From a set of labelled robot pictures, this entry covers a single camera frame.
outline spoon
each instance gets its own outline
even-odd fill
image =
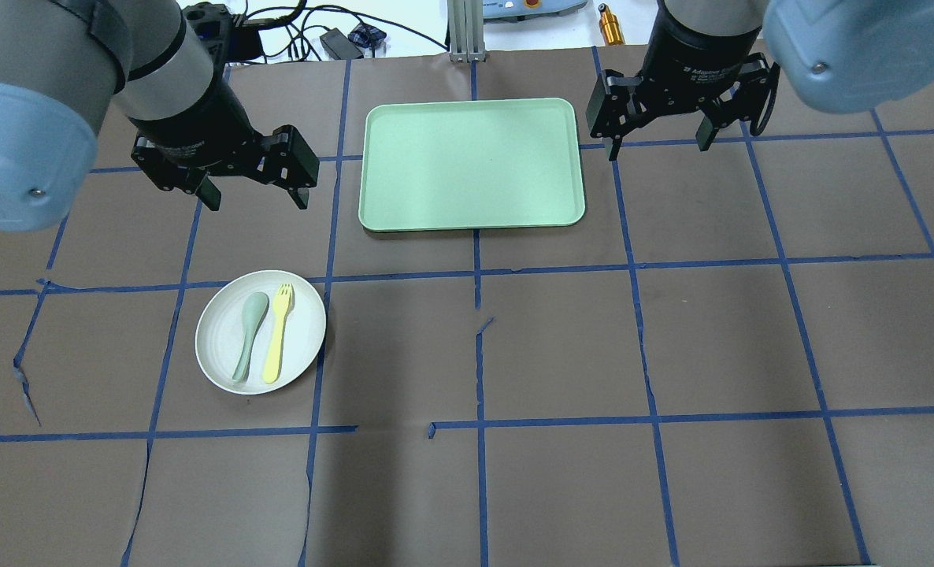
[[[268,304],[268,294],[262,291],[250,294],[250,297],[246,298],[246,302],[243,303],[243,352],[240,353],[236,371],[232,374],[234,383],[243,381],[246,371],[250,369],[250,352],[254,349],[254,337],[258,333],[261,321],[268,313]]]

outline plate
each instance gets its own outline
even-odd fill
[[[281,284],[293,287],[294,305],[284,320],[279,379],[265,384],[261,378],[272,327],[275,326],[275,314],[269,302],[268,315],[265,315],[254,338],[250,373],[245,380],[233,383],[232,374],[243,352],[243,304],[255,291],[263,291],[272,300]],[[320,352],[326,331],[327,313],[316,288],[294,273],[266,269],[237,277],[208,302],[194,334],[194,352],[201,370],[212,384],[233,394],[264,394],[286,387],[309,368]]]
[[[585,211],[566,100],[390,104],[366,118],[358,218],[368,230],[568,226]]]

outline green tray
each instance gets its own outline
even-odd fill
[[[567,226],[585,211],[568,101],[391,104],[366,118],[358,218],[371,231]]]

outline black cable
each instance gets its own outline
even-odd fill
[[[275,11],[275,10],[291,10],[286,15],[277,17],[275,19],[272,19],[272,21],[268,23],[262,24],[261,26],[259,26],[258,29],[263,32],[263,30],[268,30],[268,29],[284,28],[284,26],[287,26],[291,22],[296,21],[298,19],[298,15],[300,15],[302,11],[305,9],[306,9],[306,0],[298,1],[298,4],[295,6],[273,6],[269,8],[261,8],[260,10],[255,10],[254,13],[247,14],[246,17],[243,18],[243,22],[240,22],[240,25],[243,25],[243,23],[247,22],[248,20],[250,20],[250,18],[258,14],[263,14],[265,12],[270,12],[270,11]]]
[[[247,15],[245,15],[243,18],[243,22],[248,21],[248,19],[254,17],[255,15],[273,11],[273,10],[290,10],[290,13],[286,16],[276,18],[275,20],[272,21],[272,23],[269,23],[267,25],[262,25],[261,28],[259,29],[265,30],[265,29],[273,29],[273,28],[283,28],[284,26],[291,26],[291,29],[295,29],[295,31],[297,32],[297,35],[293,35],[293,33],[289,31],[288,36],[290,36],[290,42],[288,42],[288,44],[282,50],[277,51],[276,54],[265,54],[265,61],[266,61],[266,58],[268,57],[271,57],[271,58],[279,57],[281,54],[286,53],[286,51],[288,51],[288,57],[290,58],[294,58],[293,54],[298,55],[299,61],[308,61],[309,56],[311,54],[314,57],[316,57],[318,61],[323,61],[323,58],[320,57],[320,54],[318,53],[318,51],[316,51],[316,48],[313,47],[313,43],[311,42],[311,40],[309,40],[309,37],[306,37],[306,32],[310,29],[323,28],[327,32],[330,31],[330,28],[328,28],[328,26],[326,25],[308,24],[309,16],[312,16],[315,12],[318,12],[318,11],[348,14],[354,17],[356,20],[358,20],[358,23],[362,24],[363,26],[367,25],[365,22],[366,19],[384,23],[387,25],[394,25],[397,28],[406,30],[406,32],[413,33],[414,35],[417,35],[421,37],[422,39],[427,39],[429,42],[434,43],[436,46],[442,47],[443,50],[449,50],[448,43],[441,43],[439,42],[438,39],[434,39],[434,37],[425,35],[423,32],[420,32],[417,29],[408,28],[406,25],[403,25],[402,23],[398,23],[398,22],[388,20],[385,18],[380,18],[378,16],[366,14],[364,12],[357,12],[355,10],[350,10],[348,8],[345,8],[344,6],[338,6],[336,4],[320,4],[318,6],[306,8],[306,0],[302,0],[295,7],[273,6],[269,8],[261,8],[260,10],[255,10],[252,13],[248,13]],[[302,11],[306,11],[306,14],[302,16],[302,23],[300,24],[300,26],[298,26],[298,29],[297,29],[295,28],[294,22],[295,22],[295,19],[298,19],[298,16],[300,16]],[[371,51],[372,51],[372,56],[375,57],[376,48],[373,47]]]
[[[779,75],[781,75],[781,67],[777,62],[773,62],[772,69],[769,71],[769,104],[765,107],[765,116],[762,116],[762,121],[758,122],[758,124],[751,122],[752,136],[762,135],[762,132],[764,132],[767,125],[769,125],[769,118],[772,118],[772,111],[776,108],[776,93],[779,92]]]
[[[442,47],[443,50],[448,50],[448,48],[449,48],[448,44],[442,43],[442,42],[440,42],[438,39],[434,39],[434,37],[431,37],[430,35],[425,35],[424,33],[421,33],[421,32],[420,32],[419,30],[417,30],[417,29],[408,28],[406,25],[404,25],[404,24],[402,24],[402,23],[398,23],[398,22],[395,22],[395,21],[392,21],[392,20],[388,20],[388,19],[384,19],[384,18],[377,17],[377,16],[369,15],[369,14],[366,14],[366,13],[364,13],[364,12],[356,12],[356,11],[354,11],[354,10],[349,10],[348,8],[345,8],[345,7],[343,7],[343,6],[337,6],[337,5],[335,5],[335,4],[323,4],[323,5],[320,5],[320,6],[314,6],[313,8],[309,8],[309,10],[311,10],[311,11],[312,11],[312,10],[323,10],[323,11],[325,11],[325,12],[335,12],[335,13],[341,13],[341,14],[351,14],[351,15],[355,16],[356,18],[362,17],[362,18],[366,18],[366,19],[373,20],[373,21],[378,21],[378,22],[381,22],[381,23],[385,23],[385,24],[388,24],[388,25],[395,25],[395,26],[398,26],[398,28],[401,28],[401,29],[403,29],[403,30],[406,30],[406,32],[412,32],[414,35],[417,35],[417,36],[421,37],[422,39],[427,39],[429,42],[434,43],[436,46]]]

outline yellow fork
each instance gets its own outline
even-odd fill
[[[272,299],[272,311],[275,312],[275,330],[272,331],[272,344],[268,347],[268,358],[265,359],[265,384],[277,380],[281,373],[281,341],[284,338],[284,318],[291,309],[291,283],[283,283]]]

